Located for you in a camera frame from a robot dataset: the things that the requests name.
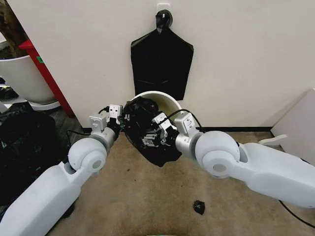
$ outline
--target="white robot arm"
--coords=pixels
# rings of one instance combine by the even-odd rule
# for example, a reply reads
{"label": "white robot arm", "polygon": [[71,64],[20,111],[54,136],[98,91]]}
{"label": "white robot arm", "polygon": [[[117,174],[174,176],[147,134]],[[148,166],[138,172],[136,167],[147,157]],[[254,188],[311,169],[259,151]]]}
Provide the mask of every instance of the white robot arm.
{"label": "white robot arm", "polygon": [[238,144],[226,133],[200,133],[191,113],[175,119],[176,147],[217,178],[233,177],[251,190],[299,207],[315,207],[315,167],[256,143]]}
{"label": "white robot arm", "polygon": [[[121,107],[111,114],[113,122],[121,115]],[[93,131],[77,141],[69,150],[69,162],[47,169],[7,209],[0,222],[3,236],[44,236],[79,197],[82,185],[105,164],[117,138],[115,124],[107,127],[106,116],[90,116]]]}

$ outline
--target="black trash bag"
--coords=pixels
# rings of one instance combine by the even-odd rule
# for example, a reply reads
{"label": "black trash bag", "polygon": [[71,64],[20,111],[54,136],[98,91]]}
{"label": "black trash bag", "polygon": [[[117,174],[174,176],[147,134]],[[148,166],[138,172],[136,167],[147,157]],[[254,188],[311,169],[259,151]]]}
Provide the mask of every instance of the black trash bag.
{"label": "black trash bag", "polygon": [[181,153],[177,151],[175,140],[178,135],[177,131],[172,129],[168,131],[168,145],[161,145],[160,140],[156,139],[157,147],[149,147],[143,144],[142,139],[147,134],[158,134],[161,131],[152,123],[152,119],[160,114],[158,105],[151,99],[138,97],[127,102],[123,109],[125,119],[124,132],[128,140],[138,151],[152,164],[162,167],[168,161],[176,161]]}
{"label": "black trash bag", "polygon": [[156,19],[154,31],[131,43],[135,94],[161,91],[183,100],[193,46],[169,28],[172,23],[169,11],[159,11]]}
{"label": "black trash bag", "polygon": [[0,206],[12,203],[63,158],[55,120],[28,102],[13,104],[0,114]]}

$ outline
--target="black wire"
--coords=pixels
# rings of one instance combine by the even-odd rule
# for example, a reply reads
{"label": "black wire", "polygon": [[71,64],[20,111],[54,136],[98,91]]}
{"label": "black wire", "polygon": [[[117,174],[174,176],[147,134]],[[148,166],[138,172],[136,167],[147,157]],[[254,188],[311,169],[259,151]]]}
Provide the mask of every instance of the black wire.
{"label": "black wire", "polygon": [[204,133],[203,127],[201,126],[201,124],[200,124],[200,122],[198,121],[197,117],[196,117],[192,112],[190,112],[190,111],[187,110],[187,109],[180,109],[180,110],[177,110],[177,111],[173,112],[172,114],[170,114],[168,117],[166,117],[164,120],[162,120],[162,121],[161,121],[160,123],[158,123],[157,125],[162,124],[164,121],[170,119],[172,116],[176,115],[178,112],[189,112],[189,113],[191,113],[192,117],[193,117],[193,118],[196,120],[196,122],[198,123],[199,128],[200,128],[200,131],[201,131],[202,133]]}
{"label": "black wire", "polygon": [[67,134],[69,146],[71,146],[71,140],[70,140],[69,132],[70,132],[70,133],[74,133],[74,134],[78,134],[78,135],[82,135],[82,136],[89,136],[89,135],[90,135],[89,133],[86,133],[86,134],[85,134],[85,133],[79,133],[79,132],[77,132],[77,131],[68,129],[67,132],[66,132],[66,134]]}
{"label": "black wire", "polygon": [[281,205],[291,214],[293,215],[296,219],[298,219],[299,221],[301,221],[302,223],[312,227],[313,229],[315,229],[315,226],[310,224],[309,222],[306,222],[305,220],[301,219],[300,217],[298,217],[296,214],[294,214],[289,208],[287,208],[287,206],[281,201],[279,200],[279,202],[281,203]]}
{"label": "black wire", "polygon": [[105,111],[105,108],[103,108],[102,110],[100,110],[98,113],[101,114],[103,111]]}

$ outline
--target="beige carpet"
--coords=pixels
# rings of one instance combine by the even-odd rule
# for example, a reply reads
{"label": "beige carpet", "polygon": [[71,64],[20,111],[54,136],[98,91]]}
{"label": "beige carpet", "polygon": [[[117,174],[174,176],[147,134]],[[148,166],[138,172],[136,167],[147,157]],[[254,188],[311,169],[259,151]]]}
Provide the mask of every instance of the beige carpet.
{"label": "beige carpet", "polygon": [[[230,133],[257,142],[269,133]],[[203,215],[193,202],[205,202]],[[315,209],[288,205],[315,224]],[[159,168],[121,134],[99,175],[82,188],[72,215],[49,236],[315,236],[278,201],[249,190],[242,182],[215,179],[182,156]]]}

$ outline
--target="white flower pot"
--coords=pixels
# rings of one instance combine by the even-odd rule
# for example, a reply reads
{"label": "white flower pot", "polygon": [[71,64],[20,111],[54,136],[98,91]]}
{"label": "white flower pot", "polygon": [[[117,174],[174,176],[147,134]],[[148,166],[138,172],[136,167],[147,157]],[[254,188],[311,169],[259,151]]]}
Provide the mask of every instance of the white flower pot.
{"label": "white flower pot", "polygon": [[23,99],[39,105],[56,102],[30,56],[0,60],[0,76]]}

